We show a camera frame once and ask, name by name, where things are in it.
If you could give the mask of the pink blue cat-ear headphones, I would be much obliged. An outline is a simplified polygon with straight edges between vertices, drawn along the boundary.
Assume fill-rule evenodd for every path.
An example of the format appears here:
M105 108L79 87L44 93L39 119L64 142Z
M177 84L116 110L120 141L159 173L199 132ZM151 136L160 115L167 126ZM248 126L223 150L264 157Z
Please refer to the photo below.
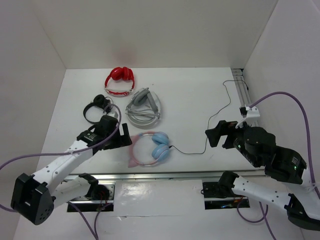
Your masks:
M155 149L152 151L151 156L153 158L153 161L149 163L142 163L140 162L134 155L134 147L135 144L142 138L149 136L151 137L151 140L156 144ZM135 135L131 140L131 145L129 146L128 153L130 156L130 159L128 161L128 167L134 168L137 166L140 167L152 167L154 165L159 164L160 162L164 161L169 153L170 153L170 147L169 147L169 137L166 133L161 131L146 131L141 132L137 135Z

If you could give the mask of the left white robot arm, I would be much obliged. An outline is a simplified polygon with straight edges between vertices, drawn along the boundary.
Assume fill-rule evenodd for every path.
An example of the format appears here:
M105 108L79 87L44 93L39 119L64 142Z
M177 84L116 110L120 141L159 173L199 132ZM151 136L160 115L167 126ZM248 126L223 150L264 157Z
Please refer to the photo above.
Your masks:
M101 188L95 177L81 173L71 181L65 178L97 152L131 144L127 123L104 115L50 164L31 175L21 174L15 181L11 208L37 226L48 219L54 208L74 198L94 199Z

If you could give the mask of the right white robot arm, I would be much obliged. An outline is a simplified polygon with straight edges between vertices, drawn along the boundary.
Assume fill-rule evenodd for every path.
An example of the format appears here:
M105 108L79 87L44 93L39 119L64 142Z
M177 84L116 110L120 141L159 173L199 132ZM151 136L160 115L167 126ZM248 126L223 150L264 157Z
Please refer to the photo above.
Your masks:
M218 181L223 196L242 195L285 212L288 220L305 230L320 229L320 199L312 184L307 163L295 150L278 146L275 135L262 127L238 127L236 121L221 120L205 131L212 148L226 136L224 149L236 149L255 168L284 184L290 192L272 190L232 172L224 171Z

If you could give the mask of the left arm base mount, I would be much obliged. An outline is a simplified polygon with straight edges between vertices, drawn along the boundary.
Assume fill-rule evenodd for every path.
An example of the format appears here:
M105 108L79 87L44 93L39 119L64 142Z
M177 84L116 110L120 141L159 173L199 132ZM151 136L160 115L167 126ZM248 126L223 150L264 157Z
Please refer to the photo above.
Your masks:
M110 181L100 181L93 194L81 195L70 200L83 213L95 213L114 211L115 183Z

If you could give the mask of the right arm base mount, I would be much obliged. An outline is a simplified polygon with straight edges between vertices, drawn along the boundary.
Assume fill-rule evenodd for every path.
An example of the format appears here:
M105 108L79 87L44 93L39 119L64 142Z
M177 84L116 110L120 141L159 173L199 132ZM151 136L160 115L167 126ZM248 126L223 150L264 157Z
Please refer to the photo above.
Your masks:
M203 182L200 193L204 197L206 210L250 208L249 199L246 196L224 191L218 186L218 182Z

